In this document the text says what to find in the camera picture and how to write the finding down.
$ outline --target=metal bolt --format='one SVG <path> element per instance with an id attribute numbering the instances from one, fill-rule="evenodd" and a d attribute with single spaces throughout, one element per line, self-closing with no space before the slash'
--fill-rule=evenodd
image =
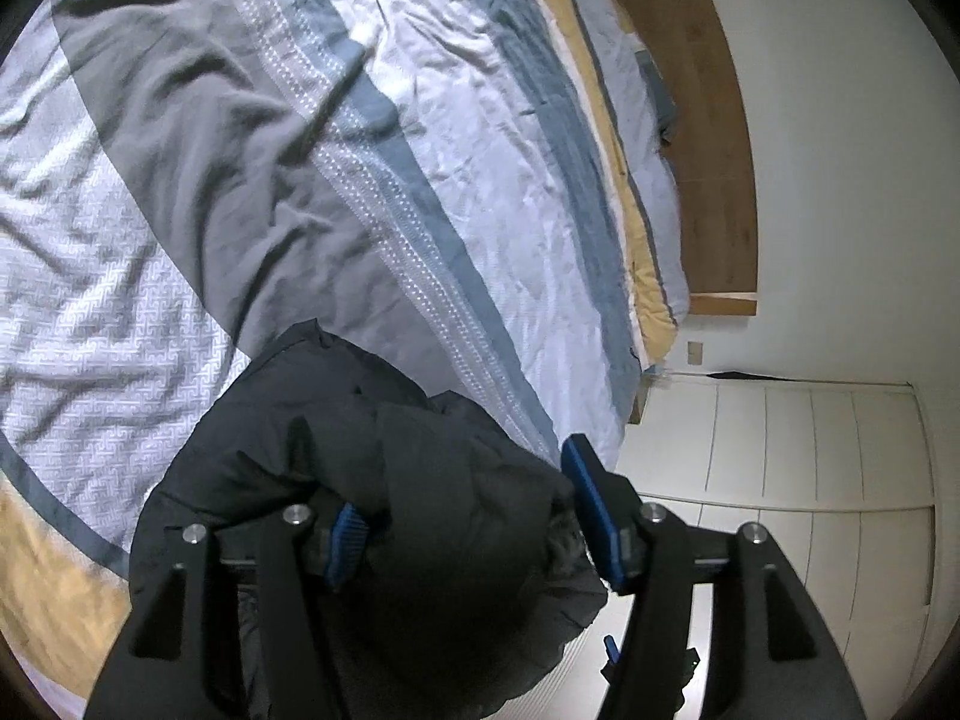
<path id="1" fill-rule="evenodd" d="M 206 538 L 206 526 L 195 522 L 193 525 L 187 525 L 184 528 L 184 541 L 188 544 L 199 544 Z"/>
<path id="2" fill-rule="evenodd" d="M 760 525 L 760 522 L 748 522 L 743 526 L 743 538 L 752 544 L 762 544 L 767 541 L 767 529 Z"/>
<path id="3" fill-rule="evenodd" d="M 299 525 L 306 522 L 311 514 L 313 512 L 310 511 L 309 506 L 304 503 L 295 503 L 283 510 L 283 521 L 291 525 Z"/>
<path id="4" fill-rule="evenodd" d="M 666 519 L 666 509 L 662 504 L 647 501 L 640 507 L 640 516 L 651 522 L 663 522 Z"/>

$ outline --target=black metal bracket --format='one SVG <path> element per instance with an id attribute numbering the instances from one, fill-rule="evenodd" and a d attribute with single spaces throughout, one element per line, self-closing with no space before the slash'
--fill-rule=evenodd
<path id="1" fill-rule="evenodd" d="M 826 623 L 766 528 L 746 523 L 731 535 L 685 525 L 632 486 L 626 495 L 629 482 L 603 468 L 584 436 L 565 442 L 562 462 L 597 569 L 635 596 L 600 720 L 673 717 L 693 584 L 713 585 L 703 720 L 864 720 Z M 623 544 L 645 556 L 640 570 L 616 565 Z"/>
<path id="2" fill-rule="evenodd" d="M 733 535 L 688 527 L 603 469 L 583 436 L 563 445 L 562 468 L 598 572 L 634 596 L 616 667 L 604 670 L 610 686 L 599 720 L 674 716 L 689 677 L 694 584 L 713 585 L 704 720 L 864 720 L 823 618 L 760 523 Z M 331 495 L 317 493 L 314 509 L 295 504 L 216 533 L 199 523 L 171 529 L 157 580 L 134 600 L 86 720 L 246 717 L 239 581 L 256 582 L 272 717 L 349 720 L 301 565 L 311 555 L 330 589 L 355 567 L 342 547 L 364 538 L 366 526 Z"/>

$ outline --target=dark fabric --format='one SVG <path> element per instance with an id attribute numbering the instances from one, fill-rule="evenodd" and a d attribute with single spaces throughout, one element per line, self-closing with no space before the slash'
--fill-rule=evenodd
<path id="1" fill-rule="evenodd" d="M 637 57 L 637 64 L 640 65 L 640 74 L 643 76 L 643 80 L 647 82 L 650 94 L 654 95 L 656 129 L 661 135 L 661 140 L 670 143 L 673 140 L 673 129 L 677 123 L 677 103 L 674 103 L 670 96 L 670 90 L 666 88 L 666 82 L 656 66 L 654 55 L 649 50 L 644 49 L 637 52 L 635 56 Z"/>
<path id="2" fill-rule="evenodd" d="M 479 718 L 536 684 L 606 589 L 584 553 L 572 488 L 476 404 L 427 398 L 374 355 L 294 325 L 200 420 L 151 493 L 131 598 L 165 526 L 232 525 L 318 487 L 373 525 L 358 578 L 323 596 L 356 720 Z M 304 565 L 320 573 L 304 546 Z M 251 706 L 265 704 L 256 599 L 240 604 Z"/>

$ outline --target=wooden headboard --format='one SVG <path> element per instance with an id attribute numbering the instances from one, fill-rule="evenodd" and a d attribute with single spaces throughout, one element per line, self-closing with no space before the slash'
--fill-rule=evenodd
<path id="1" fill-rule="evenodd" d="M 680 117 L 664 154 L 680 190 L 693 314 L 757 312 L 757 193 L 743 98 L 713 0 L 620 0 Z"/>

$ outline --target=blue object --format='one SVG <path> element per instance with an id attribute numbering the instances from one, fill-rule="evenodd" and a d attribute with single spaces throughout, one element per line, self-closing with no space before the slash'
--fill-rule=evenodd
<path id="1" fill-rule="evenodd" d="M 581 439 L 584 446 L 578 445 Z M 571 436 L 560 449 L 560 470 L 572 483 L 577 497 L 577 517 L 589 546 L 590 556 L 596 565 L 597 573 L 606 579 L 614 590 L 626 583 L 623 562 L 620 555 L 620 533 L 613 524 L 613 517 L 604 502 L 590 468 L 595 464 L 600 473 L 603 466 L 596 455 L 589 460 L 584 451 L 592 453 L 586 437 Z"/>
<path id="2" fill-rule="evenodd" d="M 603 646 L 606 647 L 608 661 L 615 664 L 620 660 L 620 651 L 616 648 L 616 642 L 611 635 L 603 637 Z"/>
<path id="3" fill-rule="evenodd" d="M 340 510 L 330 531 L 330 559 L 323 573 L 330 589 L 340 589 L 356 574 L 369 532 L 370 527 L 352 503 Z"/>

